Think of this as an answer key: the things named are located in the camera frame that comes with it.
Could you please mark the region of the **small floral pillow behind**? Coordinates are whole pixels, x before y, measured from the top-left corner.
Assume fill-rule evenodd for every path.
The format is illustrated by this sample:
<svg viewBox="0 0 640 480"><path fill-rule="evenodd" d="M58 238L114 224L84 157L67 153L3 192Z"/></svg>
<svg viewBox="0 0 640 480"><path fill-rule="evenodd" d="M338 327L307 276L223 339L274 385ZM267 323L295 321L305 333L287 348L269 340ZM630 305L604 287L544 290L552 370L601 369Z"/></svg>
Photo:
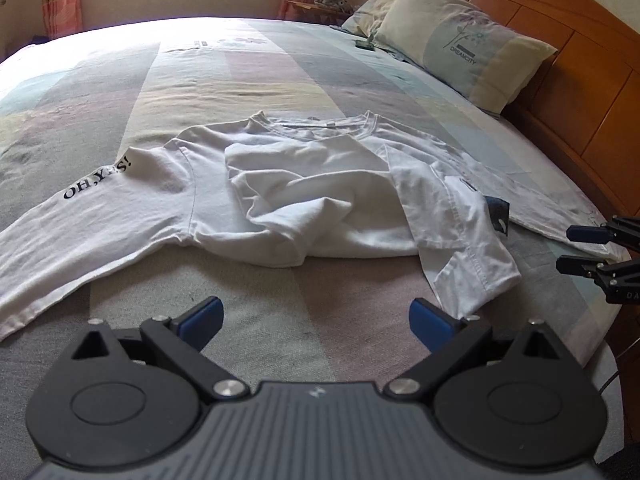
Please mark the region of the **small floral pillow behind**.
<svg viewBox="0 0 640 480"><path fill-rule="evenodd" d="M363 38L373 37L394 2L395 0L367 0L344 21L342 29Z"/></svg>

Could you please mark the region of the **grey bundle on nightstand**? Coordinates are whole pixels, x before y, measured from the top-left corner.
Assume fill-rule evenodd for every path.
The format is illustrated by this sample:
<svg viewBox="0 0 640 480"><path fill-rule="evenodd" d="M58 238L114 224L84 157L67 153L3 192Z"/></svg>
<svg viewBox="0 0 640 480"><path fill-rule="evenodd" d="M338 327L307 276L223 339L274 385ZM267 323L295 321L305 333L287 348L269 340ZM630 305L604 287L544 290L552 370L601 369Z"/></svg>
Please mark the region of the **grey bundle on nightstand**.
<svg viewBox="0 0 640 480"><path fill-rule="evenodd" d="M314 0L314 4L335 12L352 12L352 5L347 0Z"/></svg>

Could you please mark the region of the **pastel patchwork bed sheet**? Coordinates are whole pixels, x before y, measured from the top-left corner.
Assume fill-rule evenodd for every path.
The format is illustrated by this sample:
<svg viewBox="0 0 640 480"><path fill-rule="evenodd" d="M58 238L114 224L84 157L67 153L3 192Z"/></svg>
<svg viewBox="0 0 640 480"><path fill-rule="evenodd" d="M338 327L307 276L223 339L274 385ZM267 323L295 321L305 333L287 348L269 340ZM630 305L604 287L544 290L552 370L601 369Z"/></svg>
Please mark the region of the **pastel patchwork bed sheet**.
<svg viewBox="0 0 640 480"><path fill-rule="evenodd" d="M85 32L27 47L1 66L1 221L194 125L373 112L431 133L563 206L587 196L508 122L422 70L317 25L184 18ZM1 345L1 474L39 464L25 408L41 378L90 320L132 327L207 296L224 328L205 352L250 384L387 382L425 349L408 307L430 296L416 258L309 259L295 269L168 246L66 297Z"/></svg>

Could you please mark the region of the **large beige printed pillow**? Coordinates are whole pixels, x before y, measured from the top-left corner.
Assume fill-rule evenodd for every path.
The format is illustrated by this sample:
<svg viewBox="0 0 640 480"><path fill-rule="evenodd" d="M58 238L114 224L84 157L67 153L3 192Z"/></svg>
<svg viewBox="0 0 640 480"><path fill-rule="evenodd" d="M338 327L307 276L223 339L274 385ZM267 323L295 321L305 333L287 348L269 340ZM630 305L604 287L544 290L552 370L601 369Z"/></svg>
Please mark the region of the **large beige printed pillow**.
<svg viewBox="0 0 640 480"><path fill-rule="evenodd" d="M514 101L556 53L466 0L395 0L375 39L491 114Z"/></svg>

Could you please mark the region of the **white long-sleeve t-shirt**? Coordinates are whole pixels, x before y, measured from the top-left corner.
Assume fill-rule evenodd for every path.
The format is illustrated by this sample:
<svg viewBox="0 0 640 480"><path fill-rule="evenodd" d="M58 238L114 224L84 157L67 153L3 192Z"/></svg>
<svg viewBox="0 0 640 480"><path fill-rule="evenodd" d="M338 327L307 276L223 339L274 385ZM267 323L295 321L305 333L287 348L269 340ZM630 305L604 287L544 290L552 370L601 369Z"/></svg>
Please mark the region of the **white long-sleeve t-shirt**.
<svg viewBox="0 0 640 480"><path fill-rule="evenodd" d="M2 232L1 331L170 243L272 268L416 255L439 305L463 318L520 279L491 197L552 240L602 220L588 202L544 195L374 113L191 127L158 148L130 148Z"/></svg>

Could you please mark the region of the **wooden nightstand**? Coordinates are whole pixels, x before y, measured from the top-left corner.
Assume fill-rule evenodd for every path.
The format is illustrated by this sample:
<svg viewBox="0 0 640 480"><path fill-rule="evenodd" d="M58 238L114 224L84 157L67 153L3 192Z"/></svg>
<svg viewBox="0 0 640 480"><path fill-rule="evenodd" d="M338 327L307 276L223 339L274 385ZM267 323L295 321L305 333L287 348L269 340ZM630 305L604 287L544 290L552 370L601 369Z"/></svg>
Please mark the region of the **wooden nightstand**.
<svg viewBox="0 0 640 480"><path fill-rule="evenodd" d="M320 25L341 26L349 17L350 13L319 6L315 3L288 0L288 4L295 11L296 21Z"/></svg>

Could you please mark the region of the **small dark phone on bed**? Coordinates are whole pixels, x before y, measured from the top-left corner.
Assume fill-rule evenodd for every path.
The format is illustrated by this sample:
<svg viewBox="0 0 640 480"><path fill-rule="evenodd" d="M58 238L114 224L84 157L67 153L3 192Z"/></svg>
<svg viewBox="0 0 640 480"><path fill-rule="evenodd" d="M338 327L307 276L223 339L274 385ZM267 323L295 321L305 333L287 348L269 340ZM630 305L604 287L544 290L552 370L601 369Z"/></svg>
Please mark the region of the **small dark phone on bed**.
<svg viewBox="0 0 640 480"><path fill-rule="evenodd" d="M371 44L369 41L364 41L364 40L356 40L355 41L355 46L359 49L362 50L368 50L368 51L374 51L375 50L375 46L373 44Z"/></svg>

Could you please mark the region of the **orange wooden headboard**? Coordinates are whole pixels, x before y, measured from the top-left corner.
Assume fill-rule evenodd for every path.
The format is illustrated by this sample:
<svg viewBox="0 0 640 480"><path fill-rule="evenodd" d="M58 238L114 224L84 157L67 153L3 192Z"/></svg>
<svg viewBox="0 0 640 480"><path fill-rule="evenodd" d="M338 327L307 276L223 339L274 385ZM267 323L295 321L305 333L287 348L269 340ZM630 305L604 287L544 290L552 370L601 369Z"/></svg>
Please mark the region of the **orange wooden headboard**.
<svg viewBox="0 0 640 480"><path fill-rule="evenodd" d="M594 0L468 0L556 47L503 116L605 217L639 212L639 35Z"/></svg>

